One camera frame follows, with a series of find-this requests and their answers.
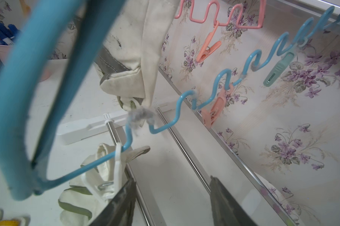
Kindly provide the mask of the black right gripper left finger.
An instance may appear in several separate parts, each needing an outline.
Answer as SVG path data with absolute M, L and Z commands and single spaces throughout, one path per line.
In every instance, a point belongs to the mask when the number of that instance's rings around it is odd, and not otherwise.
M 131 226 L 136 204 L 136 182 L 129 179 L 90 226 Z

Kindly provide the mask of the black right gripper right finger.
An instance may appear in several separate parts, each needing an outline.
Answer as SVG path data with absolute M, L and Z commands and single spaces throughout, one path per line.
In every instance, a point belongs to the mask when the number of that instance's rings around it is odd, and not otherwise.
M 222 182 L 211 176 L 210 202 L 215 226 L 257 226 Z

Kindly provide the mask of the white clothes peg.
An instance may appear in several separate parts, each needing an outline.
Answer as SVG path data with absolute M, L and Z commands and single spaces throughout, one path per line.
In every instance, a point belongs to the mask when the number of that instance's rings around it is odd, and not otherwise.
M 123 161 L 121 158 L 122 144 L 110 146 L 99 145 L 96 160 L 114 154 L 114 157 L 81 175 L 81 180 L 88 191 L 102 205 L 107 205 L 122 188 Z

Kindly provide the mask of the white glove with grey strap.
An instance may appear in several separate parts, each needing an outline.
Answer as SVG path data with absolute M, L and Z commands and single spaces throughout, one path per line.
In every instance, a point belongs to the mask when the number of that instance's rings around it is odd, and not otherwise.
M 126 164 L 150 149 L 144 146 L 120 153 L 118 145 L 101 143 L 97 152 L 83 161 L 81 168 L 108 154 L 115 157 L 69 181 L 70 187 L 58 199 L 62 225 L 90 225 L 122 188 Z

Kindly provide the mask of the blue wavy hanger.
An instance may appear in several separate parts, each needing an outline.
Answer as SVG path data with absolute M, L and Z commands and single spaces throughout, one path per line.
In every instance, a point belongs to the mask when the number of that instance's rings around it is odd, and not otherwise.
M 45 178 L 54 134 L 92 62 L 101 59 L 100 88 L 118 97 L 125 110 L 153 99 L 162 40 L 182 14 L 183 1 L 87 1 L 78 36 L 40 135 L 33 159 L 25 130 L 33 94 L 47 58 L 65 25 L 76 19 L 82 1 L 63 1 L 57 18 L 48 16 L 57 1 L 40 1 L 0 73 L 0 169 L 13 199 L 25 200 L 83 174 L 112 154 L 59 179 Z

